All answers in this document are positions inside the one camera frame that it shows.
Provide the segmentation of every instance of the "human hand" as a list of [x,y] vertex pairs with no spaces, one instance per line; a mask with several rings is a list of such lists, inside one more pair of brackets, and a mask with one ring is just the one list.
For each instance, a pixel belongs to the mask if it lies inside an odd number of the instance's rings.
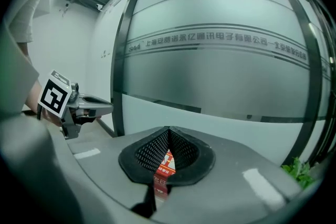
[[51,112],[49,112],[46,109],[42,109],[42,116],[44,119],[46,119],[47,121],[53,123],[54,125],[61,127],[61,121],[59,120],[58,116],[52,114]]

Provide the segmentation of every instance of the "green plant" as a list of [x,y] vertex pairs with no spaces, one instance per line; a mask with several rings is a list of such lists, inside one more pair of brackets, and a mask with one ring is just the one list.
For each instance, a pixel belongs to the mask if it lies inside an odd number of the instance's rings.
[[303,164],[297,157],[294,158],[294,161],[291,165],[282,165],[281,167],[291,177],[293,177],[303,189],[307,188],[314,182],[314,179],[308,175],[310,170],[309,163]]

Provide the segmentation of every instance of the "metal frame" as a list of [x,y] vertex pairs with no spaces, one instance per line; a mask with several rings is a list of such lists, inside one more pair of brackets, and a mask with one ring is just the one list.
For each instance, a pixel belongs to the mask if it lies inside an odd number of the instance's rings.
[[[335,53],[333,50],[334,42],[332,40],[332,36],[331,36],[330,29],[328,27],[328,23],[323,17],[323,14],[321,10],[319,9],[318,5],[313,0],[309,0],[309,3],[312,6],[315,14],[317,15],[319,23],[322,28],[322,32],[324,33],[324,39],[327,44],[328,54],[330,57],[335,59]],[[308,159],[310,165],[313,165],[317,160],[321,159],[321,156],[325,156],[327,154],[326,152],[324,152],[324,149],[327,148],[327,151],[328,151],[329,146],[335,136],[335,131],[333,130],[334,129],[333,127],[335,126],[334,122],[335,122],[336,100],[335,100],[335,96],[332,94],[333,89],[335,89],[335,82],[336,82],[335,63],[330,63],[329,67],[331,69],[331,76],[330,76],[331,77],[331,83],[330,83],[331,88],[330,88],[330,96],[329,96],[329,106],[328,106],[327,114],[325,117],[326,121],[323,126],[321,136],[313,152],[311,153]]]
[[101,119],[96,119],[96,121],[98,122],[98,124],[104,129],[105,132],[107,132],[111,137],[117,137],[116,133],[109,128],[106,123],[104,123],[104,121],[102,121]]
[[288,0],[299,21],[304,41],[307,46],[309,59],[309,92],[304,122],[300,133],[283,164],[290,164],[293,158],[302,154],[314,129],[321,102],[322,92],[322,63],[319,45],[309,27],[309,17],[299,0]]
[[[117,133],[117,136],[125,135],[122,111],[122,86],[124,73],[123,55],[125,54],[124,50],[127,42],[128,27],[130,25],[136,2],[137,0],[128,0],[127,2],[124,13],[119,22],[112,55],[111,81],[113,82],[111,85],[111,96],[112,102],[114,104],[114,112],[112,117],[114,130]],[[302,129],[284,163],[291,162],[292,158],[299,156],[306,147],[318,117],[322,89],[321,58],[317,40],[309,27],[310,20],[298,0],[289,0],[289,2],[299,19],[299,23],[307,44],[308,59],[310,63],[310,88],[305,112],[305,120]]]

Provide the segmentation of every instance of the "red and white box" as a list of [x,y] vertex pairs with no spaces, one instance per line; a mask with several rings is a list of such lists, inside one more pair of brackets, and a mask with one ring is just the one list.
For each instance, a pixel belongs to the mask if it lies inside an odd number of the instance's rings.
[[175,161],[172,153],[168,150],[164,156],[164,160],[157,169],[154,175],[154,193],[155,196],[166,200],[168,196],[168,190],[166,187],[167,178],[175,174]]

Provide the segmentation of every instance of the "green leaf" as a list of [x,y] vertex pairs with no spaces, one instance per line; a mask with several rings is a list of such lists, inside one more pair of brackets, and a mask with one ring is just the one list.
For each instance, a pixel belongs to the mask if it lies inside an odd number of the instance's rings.
[[290,173],[290,171],[292,171],[292,168],[289,167],[288,165],[282,165],[281,167],[282,167],[282,169],[284,169],[288,173]]
[[290,172],[290,175],[293,177],[293,178],[297,178],[300,174],[300,170],[301,170],[301,162],[299,160],[299,158],[295,158],[294,159],[294,163],[293,163],[293,170]]
[[299,185],[300,185],[303,189],[305,189],[305,188],[307,187],[307,181],[305,181],[305,180],[301,180],[301,181],[299,181]]
[[311,185],[314,182],[315,182],[315,180],[312,180],[312,181],[308,182],[307,185],[305,186],[305,188],[307,188],[309,185]]
[[306,163],[301,170],[301,175],[307,174],[309,172],[309,169],[310,169],[310,165],[309,163]]
[[298,177],[298,180],[310,181],[310,180],[312,180],[312,178],[309,175],[301,175],[301,176]]

